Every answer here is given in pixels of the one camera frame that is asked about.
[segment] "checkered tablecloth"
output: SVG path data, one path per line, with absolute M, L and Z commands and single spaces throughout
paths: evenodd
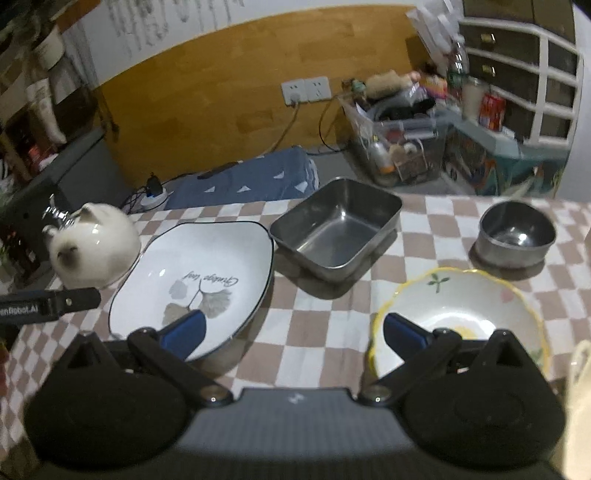
M 236 339 L 200 361 L 199 368 L 236 396 L 244 387 L 274 386 L 349 387 L 356 393 L 375 312 L 400 284 L 427 270 L 478 266 L 469 255 L 478 235 L 478 220 L 500 200 L 418 195 L 403 195 L 402 199 L 396 239 L 382 246 L 358 277 L 344 285 L 330 286 L 315 279 L 278 251 L 274 282 L 252 322 Z M 296 203 L 200 207 L 132 218 L 145 247 L 179 223 L 253 220 L 270 226 Z M 576 343 L 591 338 L 591 263 L 583 243 L 591 225 L 591 209 L 573 202 L 534 199 L 531 203 L 552 218 L 557 242 L 543 269 L 532 270 L 531 278 L 510 280 L 545 320 L 553 354 L 550 377 L 556 378 L 566 373 Z M 25 465 L 18 470 L 26 468 L 25 458 L 30 455 L 30 447 L 21 442 L 24 400 L 43 383 L 52 362 L 80 329 L 109 338 L 108 311 L 120 283 L 102 291 L 99 309 L 22 329 L 8 364 L 8 395 L 0 403 L 0 458 L 11 449 L 11 457 Z M 57 288 L 59 282 L 52 286 Z M 21 442 L 19 447 L 13 448 L 17 442 Z

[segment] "drawer handle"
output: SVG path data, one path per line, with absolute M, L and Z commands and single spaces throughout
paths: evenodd
M 483 65 L 482 71 L 483 71 L 483 73 L 486 73 L 486 74 L 491 75 L 493 77 L 496 75 L 495 68 L 491 67 L 490 65 Z
M 491 45 L 496 43 L 495 36 L 492 33 L 481 33 L 480 40 L 482 43 L 489 43 Z

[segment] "white wall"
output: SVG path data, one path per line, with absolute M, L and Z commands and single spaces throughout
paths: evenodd
M 557 196 L 591 202 L 591 20 L 578 7 L 573 11 L 577 48 L 583 54 L 585 68 L 577 129 Z
M 96 77 L 104 83 L 164 50 L 228 25 L 309 8 L 417 1 L 420 0 L 102 0 L 64 37 L 70 48 L 77 44 L 80 49 L 81 38 L 86 35 Z

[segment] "cabinet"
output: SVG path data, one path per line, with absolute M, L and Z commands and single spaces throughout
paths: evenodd
M 534 24 L 574 43 L 570 0 L 464 0 L 464 15 Z
M 470 75 L 507 101 L 504 126 L 528 145 L 569 148 L 583 81 L 583 58 L 576 46 L 531 23 L 490 18 L 464 18 L 460 33 Z

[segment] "stainless steel bowl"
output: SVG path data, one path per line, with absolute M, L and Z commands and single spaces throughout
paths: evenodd
M 540 263 L 556 241 L 552 221 L 523 202 L 502 202 L 480 219 L 476 254 L 501 268 L 527 268 Z

